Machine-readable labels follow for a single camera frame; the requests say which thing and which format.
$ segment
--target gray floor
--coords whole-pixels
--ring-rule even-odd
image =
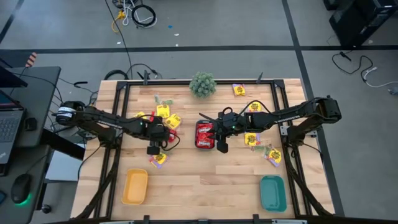
[[[0,2],[0,27],[16,5],[16,1],[4,2]],[[280,0],[248,0],[244,4],[238,0],[144,2],[155,9],[159,23],[151,29],[136,29],[132,24],[123,27],[128,47],[292,45]],[[288,0],[288,3],[300,45],[338,45],[328,23],[331,12],[324,8],[322,1]],[[110,25],[111,18],[102,1],[25,0],[0,49],[123,47],[117,44],[121,41],[120,35],[114,34]],[[396,27],[397,14],[367,44],[398,45]],[[315,96],[336,98],[343,113],[339,123],[325,126],[325,135],[345,214],[396,220],[398,165],[394,159],[398,142],[394,134],[398,123],[398,96],[388,94],[387,87],[368,87],[358,73],[346,75],[339,71],[331,61],[336,53],[306,51],[303,57]],[[353,70],[362,54],[379,68],[369,76],[370,82],[398,80],[397,50],[352,52],[349,56],[353,63],[336,60],[347,70]],[[165,78],[190,78],[197,71],[212,72],[217,78],[254,78],[261,72],[264,78],[301,78],[294,51],[134,52],[130,55],[133,63],[147,63]],[[100,80],[110,70],[127,70],[129,66],[125,53],[39,54],[35,66],[49,65],[61,66],[61,77],[70,82],[88,81],[87,87],[92,90],[98,89]],[[61,81],[58,87],[64,100],[88,101],[90,93],[84,90]],[[51,215],[36,213],[32,223],[67,219],[74,189],[73,184],[49,185],[45,202],[57,209]]]

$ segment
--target green plant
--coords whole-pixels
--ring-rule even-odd
[[[195,97],[203,99],[216,92],[216,85],[213,74],[198,72],[189,83],[189,89]]]

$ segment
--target wooden tabletop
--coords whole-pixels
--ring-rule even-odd
[[[305,101],[299,79],[284,81],[290,106]],[[101,82],[96,103],[98,109],[111,113],[115,88],[116,81]],[[174,103],[170,107],[171,113],[177,113],[182,118],[182,124],[177,129],[181,143],[169,152],[170,159],[163,168],[156,169],[150,164],[146,154],[149,142],[123,136],[112,220],[142,220],[144,215],[150,215],[151,220],[250,219],[253,214],[259,214],[260,218],[294,217],[283,161],[279,167],[274,167],[263,158],[262,154],[250,151],[244,144],[243,135],[233,136],[227,140],[229,144],[227,154],[216,149],[201,151],[195,147],[195,123],[203,119],[199,116],[199,112],[216,118],[217,112],[225,107],[230,106],[234,111],[241,111],[252,100],[260,100],[271,111],[275,110],[269,85],[246,85],[246,96],[234,96],[231,85],[218,85],[216,89],[213,96],[198,100],[191,95],[187,85],[131,87],[127,118],[133,117],[140,111],[145,114],[154,111],[156,93],[162,100],[172,99]],[[122,92],[119,114],[123,105],[123,96]],[[283,106],[279,90],[278,98],[280,105]],[[302,119],[295,120],[294,123],[299,124],[301,121]],[[276,125],[261,133],[261,141],[272,143],[282,152]],[[318,147],[315,138],[307,137],[305,143]],[[85,157],[92,154],[97,147],[97,140],[90,141]],[[333,213],[333,204],[319,152],[307,146],[301,146],[299,150],[308,188],[318,201]],[[71,217],[77,216],[97,191],[103,156],[104,150],[100,149],[82,167]],[[113,159],[109,161],[110,169]],[[126,172],[134,168],[145,169],[149,174],[146,198],[142,205],[124,205],[121,197],[126,182]],[[284,179],[287,197],[285,212],[271,213],[261,207],[259,182],[264,175],[279,175]],[[304,214],[302,194],[297,185],[296,189],[300,211]],[[102,215],[106,209],[108,192],[104,195]]]

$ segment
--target white cable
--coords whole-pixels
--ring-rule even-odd
[[[130,4],[132,5],[132,7],[134,8],[136,5],[134,5],[133,0],[129,0],[129,1],[130,1]],[[129,10],[132,12],[132,9],[129,6],[126,6],[126,0],[123,0],[123,10],[124,10],[124,13],[126,14],[126,17],[123,19],[122,24],[124,26],[127,26],[127,25],[129,25]],[[148,17],[148,18],[146,18],[144,20],[140,20],[139,17],[138,17],[137,11],[135,11],[134,14],[137,17],[137,21],[138,22],[145,22],[145,21],[147,21],[149,19],[153,19],[154,18],[153,16],[151,16],[151,17]],[[143,27],[143,28],[151,28],[151,27],[153,27],[156,24],[156,22],[157,22],[157,18],[155,18],[155,22],[152,25],[147,26],[147,27]]]
[[[373,87],[373,88],[380,88],[380,87],[383,87],[383,86],[386,86],[386,85],[390,85],[390,84],[393,84],[393,83],[398,83],[398,81],[393,81],[393,82],[387,82],[387,83],[385,83],[385,84],[378,85],[378,86],[374,86],[374,85],[369,84],[368,81],[367,81],[367,79],[366,79],[366,76],[369,75],[369,73],[371,73],[371,72],[373,72],[373,71],[376,71],[376,70],[377,70],[377,67],[374,67],[374,68],[372,68],[372,69],[366,71],[366,73],[365,73],[365,75],[364,75],[363,78],[364,78],[364,80],[365,80],[365,83],[366,83],[368,86]]]

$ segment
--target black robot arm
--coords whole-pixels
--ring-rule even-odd
[[[341,119],[337,101],[332,98],[314,98],[297,106],[279,110],[276,112],[234,113],[232,108],[225,108],[218,113],[217,119],[212,119],[199,113],[213,122],[212,138],[217,140],[217,150],[227,153],[228,144],[226,138],[241,133],[261,133],[270,129],[273,125],[293,119],[307,118],[298,126],[290,126],[287,129],[288,142],[291,145],[302,145],[305,134],[314,131],[324,123],[335,123]]]
[[[163,125],[160,116],[153,116],[152,121],[144,119],[145,116],[123,118],[98,110],[93,106],[85,106],[80,101],[67,101],[61,104],[56,116],[57,123],[84,129],[98,136],[100,143],[109,147],[117,146],[117,129],[134,138],[147,140],[149,141],[147,153],[151,155],[159,154],[160,148],[164,148],[163,142],[167,142],[170,136],[170,129]]]

